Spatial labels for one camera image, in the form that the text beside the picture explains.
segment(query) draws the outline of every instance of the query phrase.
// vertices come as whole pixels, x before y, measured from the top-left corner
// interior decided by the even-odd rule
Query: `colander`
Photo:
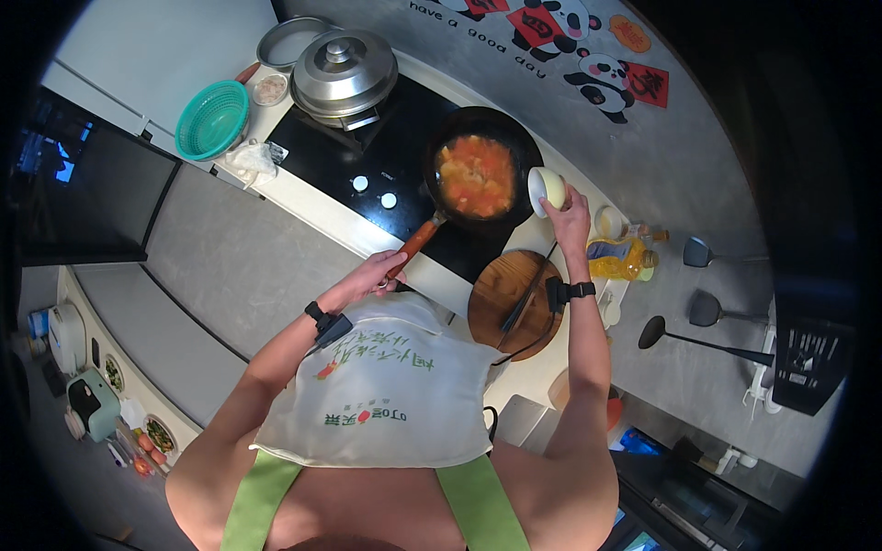
[[[187,160],[220,157],[241,140],[248,107],[248,92],[241,83],[222,80],[208,86],[187,104],[177,122],[177,151]]]

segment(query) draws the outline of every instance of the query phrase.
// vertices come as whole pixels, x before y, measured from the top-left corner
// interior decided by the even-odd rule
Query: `black ladle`
[[[715,258],[727,262],[736,262],[741,264],[749,264],[753,262],[764,262],[769,259],[765,255],[757,255],[754,257],[728,257],[723,255],[715,255],[707,243],[701,241],[698,237],[692,236],[686,240],[683,246],[683,264],[693,268],[707,268]]]
[[[772,366],[772,362],[774,361],[774,354],[763,354],[761,352],[753,352],[752,350],[744,350],[742,348],[712,345],[709,342],[689,339],[688,337],[681,337],[680,335],[668,333],[664,330],[664,318],[661,316],[653,317],[647,322],[647,326],[644,327],[643,332],[640,333],[640,341],[637,343],[637,346],[640,348],[640,350],[646,350],[650,346],[657,343],[663,335],[668,335],[669,337],[673,337],[674,339],[685,340],[686,342],[691,342],[692,344],[707,346],[708,348],[716,348],[717,350],[728,352],[729,354],[733,354],[735,356],[738,356],[739,358],[755,361],[769,367]]]
[[[720,301],[707,291],[696,291],[692,297],[692,305],[689,307],[689,323],[698,327],[710,327],[724,317],[743,319],[756,324],[767,324],[766,316],[754,316],[741,312],[729,312],[722,309]]]

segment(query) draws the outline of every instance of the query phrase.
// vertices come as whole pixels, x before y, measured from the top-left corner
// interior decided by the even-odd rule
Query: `wok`
[[[451,208],[441,195],[435,162],[437,153],[452,139],[470,134],[495,139],[512,152],[514,166],[512,208],[496,216],[488,218],[466,216]],[[533,214],[527,192],[527,176],[530,168],[541,166],[542,154],[539,153],[539,147],[533,137],[520,123],[502,111],[485,107],[467,107],[451,112],[426,144],[422,157],[422,177],[435,203],[435,214],[401,246],[399,252],[402,250],[407,252],[407,260],[392,268],[386,274],[387,277],[391,279],[398,275],[410,259],[431,239],[438,227],[448,220],[476,233],[511,230],[525,222]]]

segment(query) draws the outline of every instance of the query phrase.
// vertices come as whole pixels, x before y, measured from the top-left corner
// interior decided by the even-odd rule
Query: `black induction cooktop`
[[[426,143],[442,119],[458,106],[410,78],[398,82],[380,108],[380,120],[352,132],[311,121],[293,107],[269,142],[289,151],[280,166],[385,231],[406,241],[435,211],[422,179]],[[356,176],[368,188],[355,191]],[[393,193],[392,209],[380,197]],[[470,283],[498,257],[513,228],[498,234],[474,234],[448,222],[422,252]]]

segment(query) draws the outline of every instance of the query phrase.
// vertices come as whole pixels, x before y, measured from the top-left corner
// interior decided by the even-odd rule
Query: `bottle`
[[[619,235],[618,238],[626,239],[628,237],[639,237],[640,239],[643,239],[644,242],[651,243],[655,241],[667,241],[670,239],[670,232],[666,229],[660,232],[654,232],[649,228],[648,224],[628,224],[622,228],[622,234]]]
[[[655,268],[659,254],[637,237],[620,241],[595,239],[585,251],[591,275],[607,279],[634,281],[644,268]]]

